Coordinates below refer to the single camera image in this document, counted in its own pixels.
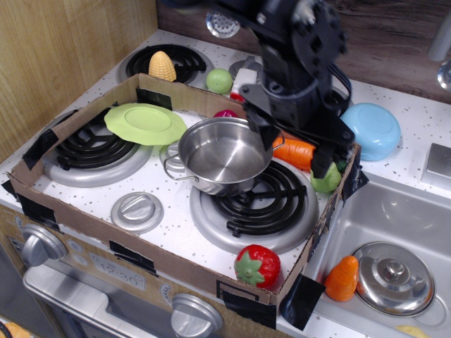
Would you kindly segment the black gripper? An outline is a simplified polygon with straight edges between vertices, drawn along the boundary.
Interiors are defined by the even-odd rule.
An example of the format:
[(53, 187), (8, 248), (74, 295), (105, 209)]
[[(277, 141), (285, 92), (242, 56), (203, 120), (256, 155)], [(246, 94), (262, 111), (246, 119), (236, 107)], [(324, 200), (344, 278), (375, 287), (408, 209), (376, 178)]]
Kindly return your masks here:
[(315, 178), (324, 178), (333, 163), (344, 172), (354, 133), (315, 89), (286, 94), (246, 84), (240, 94), (249, 128), (260, 136), (265, 150), (272, 149), (279, 132), (285, 131), (318, 146), (311, 161)]

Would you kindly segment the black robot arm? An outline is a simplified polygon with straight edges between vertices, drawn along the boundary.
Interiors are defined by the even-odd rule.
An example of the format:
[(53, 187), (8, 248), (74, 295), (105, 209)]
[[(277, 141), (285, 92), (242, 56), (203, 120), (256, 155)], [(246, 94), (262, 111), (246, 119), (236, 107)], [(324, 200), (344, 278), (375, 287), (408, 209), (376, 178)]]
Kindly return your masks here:
[(347, 36), (325, 1), (165, 1), (179, 11), (208, 8), (249, 28), (258, 39), (264, 73), (260, 84), (240, 88), (250, 128), (270, 148), (280, 131), (313, 144), (311, 169), (324, 178), (332, 162), (343, 161), (354, 133), (341, 121), (350, 98), (348, 77), (336, 66)]

